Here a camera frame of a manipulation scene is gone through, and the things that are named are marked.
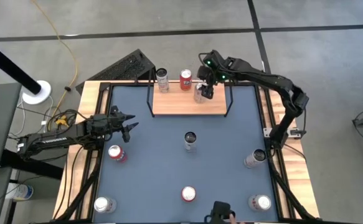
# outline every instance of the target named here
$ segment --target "wooden platform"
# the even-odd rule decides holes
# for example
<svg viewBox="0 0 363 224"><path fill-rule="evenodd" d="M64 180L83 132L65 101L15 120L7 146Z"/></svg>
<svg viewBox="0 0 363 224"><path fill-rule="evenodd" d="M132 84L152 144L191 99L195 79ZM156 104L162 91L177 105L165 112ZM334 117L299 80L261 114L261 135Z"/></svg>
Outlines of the wooden platform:
<svg viewBox="0 0 363 224"><path fill-rule="evenodd" d="M194 101L194 86L189 90L182 90L179 82L169 83L169 91L161 93L157 83L154 85L153 108L155 115L214 115L225 114L227 104L223 84L214 86L214 96L204 103Z"/></svg>
<svg viewBox="0 0 363 224"><path fill-rule="evenodd" d="M78 111L86 117L89 117L90 115L93 115L95 113L95 107L97 105L97 100L98 100L98 90L99 90L101 82L132 83L133 81L122 80L122 81L87 81L87 82L85 82L85 86L83 89L82 97L80 99L80 106L79 106ZM260 95L262 98L263 111L264 111L267 127L271 127L270 117L269 117L268 110L267 110L267 103L265 100L264 92L260 91ZM108 92L104 91L103 101L102 101L101 110L100 110L101 113L104 113L107 96L108 96ZM275 120L277 123L279 123L285 113L285 109L282 105L281 98L277 92L270 91L270 96L271 96L273 111L275 114ZM81 121L83 121L83 118L80 115L78 115L76 118L76 123L79 123ZM289 144L290 146L296 148L297 150L303 152L300 140L290 139L290 140L287 140L286 143ZM68 164L72 164L73 161L75 160L75 155L76 155L79 147L80 146L78 146L78 145L69 147L68 158L67 158ZM283 148L282 151L283 151L283 159L285 161L285 166L286 166L286 174L288 176L291 191L295 194L296 198L301 202L301 204L305 207L305 209L310 214L312 214L315 217L319 217L316 201L315 201L314 194L313 194L313 188L311 187L310 177L309 177L307 166L306 166L304 159L301 156L297 155L295 152L288 149L288 147L286 147L286 146ZM67 172L67 180L66 180L67 188L64 191L65 175L63 175L62 180L61 180L61 185L59 188L59 194L57 197L57 203L55 204L55 209L54 209L54 213L55 213L58 210L58 208L60 207L60 210L59 210L59 213L57 216L60 216L61 214L63 214L63 212L67 208L69 193L70 193L70 202L72 202L80 190L82 174L83 174L83 169L84 169L85 160L86 160L86 154L87 154L86 151L81 151L80 154L78 155L78 157L76 158L75 168L74 168L74 173L73 173L73 182L72 182L72 186L71 186L71 193L69 192L69 183L70 183L70 174L72 172L72 166L68 165L67 169L64 170L64 172ZM93 155L93 159L92 159L91 166L90 166L90 172L92 171L93 166L95 164L96 156L97 156L96 154ZM285 198L285 195L282 192L282 190L280 188L278 188L278 189L280 192L283 216L285 218L287 218L287 217L289 217L289 213L288 213L288 209L286 206L286 198ZM65 194L66 197L64 198L63 203L61 203L63 194ZM89 190L86 193L85 200L83 202L82 218L87 217L87 211L88 211L88 206L89 206L88 203L90 201L90 194L91 194L91 191Z"/></svg>

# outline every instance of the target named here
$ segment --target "black pole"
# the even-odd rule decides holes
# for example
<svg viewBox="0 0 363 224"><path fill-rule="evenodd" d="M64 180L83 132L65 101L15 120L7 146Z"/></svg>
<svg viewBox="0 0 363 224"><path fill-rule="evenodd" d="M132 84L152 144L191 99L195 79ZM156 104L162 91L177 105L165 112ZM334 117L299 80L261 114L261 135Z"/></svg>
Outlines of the black pole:
<svg viewBox="0 0 363 224"><path fill-rule="evenodd" d="M12 167L58 180L62 178L62 173L64 172L62 168L34 159L25 162L15 152L8 151L7 149L2 152L0 166Z"/></svg>
<svg viewBox="0 0 363 224"><path fill-rule="evenodd" d="M27 88L31 93L38 94L41 86L20 69L14 62L7 58L0 51L0 69L6 72L9 76L19 82L23 87Z"/></svg>

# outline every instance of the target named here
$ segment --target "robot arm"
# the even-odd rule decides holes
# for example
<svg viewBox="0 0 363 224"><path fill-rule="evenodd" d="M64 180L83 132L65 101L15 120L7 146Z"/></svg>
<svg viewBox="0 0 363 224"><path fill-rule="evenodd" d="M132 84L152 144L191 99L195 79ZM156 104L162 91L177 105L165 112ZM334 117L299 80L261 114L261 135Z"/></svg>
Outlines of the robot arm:
<svg viewBox="0 0 363 224"><path fill-rule="evenodd" d="M288 78L281 75L267 75L239 58L224 59L216 50L199 54L199 59L203 65L198 70L198 78L207 84L202 89L202 96L208 99L213 98L213 85L224 83L226 80L234 83L251 81L280 94L285 107L285 116L281 123L271 130L270 144L275 149L281 149L288 138L287 130L290 124L306 108L309 100L306 93Z"/></svg>
<svg viewBox="0 0 363 224"><path fill-rule="evenodd" d="M65 130L51 131L42 134L28 134L18 141L17 154L23 159L29 159L43 150L69 147L80 144L85 149L96 150L105 141L105 136L121 132L124 142L130 140L129 132L138 123L123 126L123 122L134 118L134 115L123 114L117 106L112 106L110 115L96 114L85 121L71 125Z"/></svg>

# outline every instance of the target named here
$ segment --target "wooden table frame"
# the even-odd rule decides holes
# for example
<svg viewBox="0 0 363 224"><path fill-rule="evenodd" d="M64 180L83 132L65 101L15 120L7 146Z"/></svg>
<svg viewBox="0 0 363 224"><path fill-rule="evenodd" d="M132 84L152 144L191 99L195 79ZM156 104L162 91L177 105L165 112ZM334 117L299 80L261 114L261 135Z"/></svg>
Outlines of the wooden table frame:
<svg viewBox="0 0 363 224"><path fill-rule="evenodd" d="M89 117L90 115L94 115L97 113L107 113L109 110L108 96L110 97L111 95L109 91L111 90L111 88L108 87L112 85L148 86L148 81L139 81L139 83L128 80L87 81L85 82L82 97L80 99L80 105L78 109L79 113L81 113L85 117ZM283 115L285 114L285 109L282 105L281 98L279 97L278 93L275 91L263 90L262 88L252 83L248 85L252 85L255 88L255 94L263 128L272 127L275 123L279 123ZM76 123L79 123L81 121L83 121L83 118L78 115L76 118ZM303 152L300 140L289 139L287 140L287 144L299 150L300 152ZM61 214L63 214L63 212L67 208L67 205L73 201L75 196L78 194L83 182L90 175L96 163L95 158L97 156L97 152L82 150L77 158L75 158L79 148L80 145L74 145L70 146L68 150L68 166L67 169L64 169L64 173L67 172L66 181L67 183L70 183L70 176L73 172L73 182L72 186L67 186L64 191L65 175L62 176L59 194L57 197L57 203L55 204L54 209L54 214L59 209L57 217L61 216ZM300 203L305 207L305 209L307 209L310 214L318 217L318 209L316 206L316 201L314 198L308 170L304 159L297 155L295 152L288 150L288 147L284 147L284 149L280 153L276 153L273 161L282 178L287 180L286 183L289 185L289 188L295 194L296 198L300 201ZM73 163L75 165L74 170L72 171L72 166L70 166L70 164ZM272 183L276 198L278 218L293 218L295 216L299 218L297 214L295 215L294 210L290 207L290 204L288 203L280 187L277 187L277 184L274 180ZM98 180L90 187L88 192L85 194L83 203L77 208L72 216L72 219L91 219L93 214L93 207L90 205L92 205L93 198L95 198L97 187Z"/></svg>

